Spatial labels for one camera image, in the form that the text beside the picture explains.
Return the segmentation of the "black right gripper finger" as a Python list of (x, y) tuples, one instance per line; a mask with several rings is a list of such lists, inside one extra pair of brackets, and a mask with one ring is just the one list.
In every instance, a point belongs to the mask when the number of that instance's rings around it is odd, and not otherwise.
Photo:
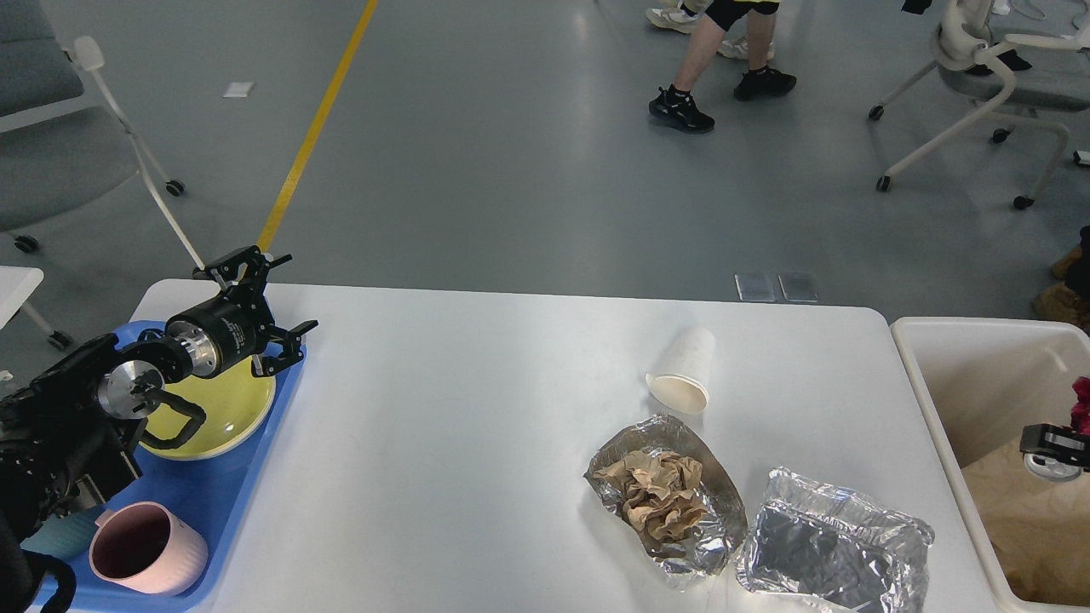
[(1089, 468), (1089, 435), (1071, 426), (1046, 423), (1024, 426), (1020, 450), (1079, 469)]

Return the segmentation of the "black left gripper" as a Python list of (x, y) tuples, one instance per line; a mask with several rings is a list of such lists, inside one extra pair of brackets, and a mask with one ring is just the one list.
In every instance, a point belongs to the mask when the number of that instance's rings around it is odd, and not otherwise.
[(221, 287), (219, 296), (166, 323), (166, 334), (186, 349), (194, 375), (218, 375), (252, 357), (250, 373), (265, 378), (303, 360), (304, 336), (319, 321), (308, 318), (294, 329), (281, 329), (272, 325), (272, 311), (264, 299), (269, 272), (292, 259), (272, 259), (258, 247), (244, 247), (193, 268), (193, 280)]

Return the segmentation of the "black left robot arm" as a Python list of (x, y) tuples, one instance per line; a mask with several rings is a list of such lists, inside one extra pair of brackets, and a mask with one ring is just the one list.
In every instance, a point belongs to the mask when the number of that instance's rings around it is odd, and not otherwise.
[(195, 269), (221, 291), (168, 318), (166, 329), (119, 346), (95, 337), (3, 399), (3, 610), (23, 612), (55, 577), (47, 612), (66, 612), (77, 578), (65, 562), (24, 550), (51, 515), (106, 503), (141, 477), (140, 443), (175, 449), (205, 423), (196, 404), (166, 392), (187, 377), (214, 378), (246, 358), (253, 376), (284, 372), (302, 358), (314, 318), (281, 329), (265, 297), (272, 259), (256, 245)]

